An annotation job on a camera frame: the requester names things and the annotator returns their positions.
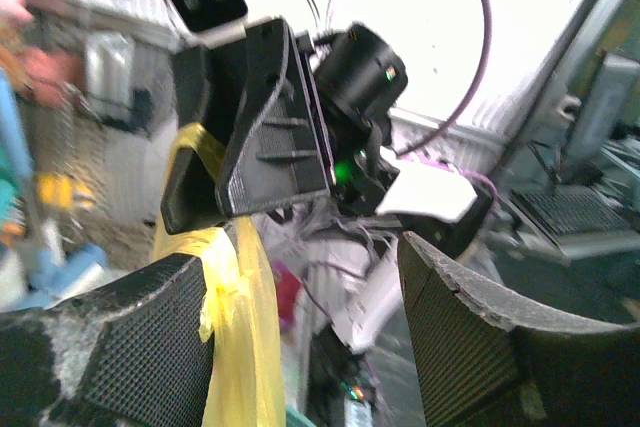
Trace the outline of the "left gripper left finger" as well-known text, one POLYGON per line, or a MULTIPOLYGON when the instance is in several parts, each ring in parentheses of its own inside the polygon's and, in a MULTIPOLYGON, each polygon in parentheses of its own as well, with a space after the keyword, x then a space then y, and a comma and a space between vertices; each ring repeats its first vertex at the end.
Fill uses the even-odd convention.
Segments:
POLYGON ((202 263, 172 254, 49 309, 1 316, 4 426, 198 426, 212 375, 202 263))

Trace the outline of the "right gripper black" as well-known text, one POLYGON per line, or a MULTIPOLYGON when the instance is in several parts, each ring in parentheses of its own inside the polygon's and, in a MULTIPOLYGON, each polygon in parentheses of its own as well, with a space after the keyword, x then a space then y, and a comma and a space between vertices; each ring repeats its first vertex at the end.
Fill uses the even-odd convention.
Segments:
MULTIPOLYGON (((226 217, 273 211, 326 197, 335 185, 309 34, 296 35, 284 19, 274 18, 252 26, 245 46, 243 102, 218 179, 196 153, 198 140, 179 147, 168 169, 161 214, 170 234, 214 224, 219 209, 226 217)), ((176 53, 172 70, 178 127, 193 124, 216 134, 220 86, 209 50, 176 53)))

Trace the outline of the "yellow trash bag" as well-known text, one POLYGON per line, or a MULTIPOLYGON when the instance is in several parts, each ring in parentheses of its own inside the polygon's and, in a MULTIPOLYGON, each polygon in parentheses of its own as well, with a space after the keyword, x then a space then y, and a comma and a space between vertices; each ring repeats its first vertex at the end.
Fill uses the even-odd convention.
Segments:
POLYGON ((199 336, 214 342, 205 426, 283 426, 284 382, 275 281, 250 217, 232 230, 171 234, 156 224, 152 258, 190 254, 202 263, 199 336))

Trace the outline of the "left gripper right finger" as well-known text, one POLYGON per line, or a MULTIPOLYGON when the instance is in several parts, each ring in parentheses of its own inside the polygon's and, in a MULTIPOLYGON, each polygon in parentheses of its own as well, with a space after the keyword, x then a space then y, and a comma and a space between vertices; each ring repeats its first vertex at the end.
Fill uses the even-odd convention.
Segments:
POLYGON ((568 313, 414 233, 397 251, 430 426, 635 426, 639 328, 568 313))

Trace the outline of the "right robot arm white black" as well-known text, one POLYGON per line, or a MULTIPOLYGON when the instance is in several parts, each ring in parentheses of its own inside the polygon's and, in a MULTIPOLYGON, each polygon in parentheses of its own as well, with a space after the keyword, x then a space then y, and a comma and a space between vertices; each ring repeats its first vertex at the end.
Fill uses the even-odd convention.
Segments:
POLYGON ((381 153, 379 127, 407 85, 401 59, 361 24, 328 40, 317 69, 282 19, 172 56, 180 129, 161 201, 167 234, 328 195, 410 226, 464 221, 477 196, 463 174, 381 153))

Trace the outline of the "blue floor mop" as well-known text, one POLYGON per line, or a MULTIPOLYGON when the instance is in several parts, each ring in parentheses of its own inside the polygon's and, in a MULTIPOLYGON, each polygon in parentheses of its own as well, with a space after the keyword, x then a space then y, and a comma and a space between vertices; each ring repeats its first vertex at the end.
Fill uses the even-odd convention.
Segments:
POLYGON ((40 200, 37 176, 22 121, 6 73, 1 74, 1 146, 17 186, 24 209, 26 235, 18 248, 22 288, 3 312, 28 308, 49 308, 86 292, 99 280, 107 266, 106 254, 94 244, 84 244, 70 256, 46 230, 47 218, 40 200))

